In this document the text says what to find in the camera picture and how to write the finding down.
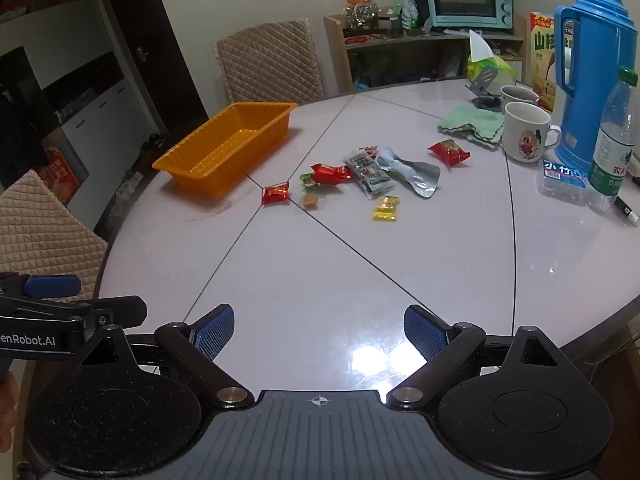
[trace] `chair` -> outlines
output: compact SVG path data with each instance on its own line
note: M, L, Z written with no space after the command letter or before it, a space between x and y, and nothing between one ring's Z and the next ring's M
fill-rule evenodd
M233 103L304 103L324 95L308 20L246 28L219 40L214 51Z
M75 274L94 295L107 242L62 205L31 170L0 195L0 272Z

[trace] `orange plastic tray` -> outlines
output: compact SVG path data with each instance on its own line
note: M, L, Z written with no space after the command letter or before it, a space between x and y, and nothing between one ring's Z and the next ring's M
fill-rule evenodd
M236 103L154 162L185 188L219 196L280 144L294 103Z

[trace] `black marker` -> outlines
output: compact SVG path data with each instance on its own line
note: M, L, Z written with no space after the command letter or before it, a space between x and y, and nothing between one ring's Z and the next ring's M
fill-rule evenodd
M614 205L618 209L620 209L620 211L622 211L627 218L629 218L629 221L633 225L635 226L638 225L638 215L633 212L633 210L625 203L624 200L622 200L620 197L617 197L616 201L614 202Z

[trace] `human hand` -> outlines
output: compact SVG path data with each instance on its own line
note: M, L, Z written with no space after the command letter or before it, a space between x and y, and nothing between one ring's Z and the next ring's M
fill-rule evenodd
M11 428L18 422L15 405L20 396L20 387L14 375L8 372L4 383L0 384L0 452L6 453L11 447Z

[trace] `cup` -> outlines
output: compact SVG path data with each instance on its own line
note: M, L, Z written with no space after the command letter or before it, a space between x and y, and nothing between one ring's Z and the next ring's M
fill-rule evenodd
M558 134L551 144L546 143L549 130ZM547 148L560 143L562 130L551 124L551 116L530 103L508 103L504 113L502 147L507 155L519 162L537 162Z
M500 88L500 97L502 102L502 114L504 115L504 107L509 103L529 103L537 105L540 96L533 90L524 86L505 85Z

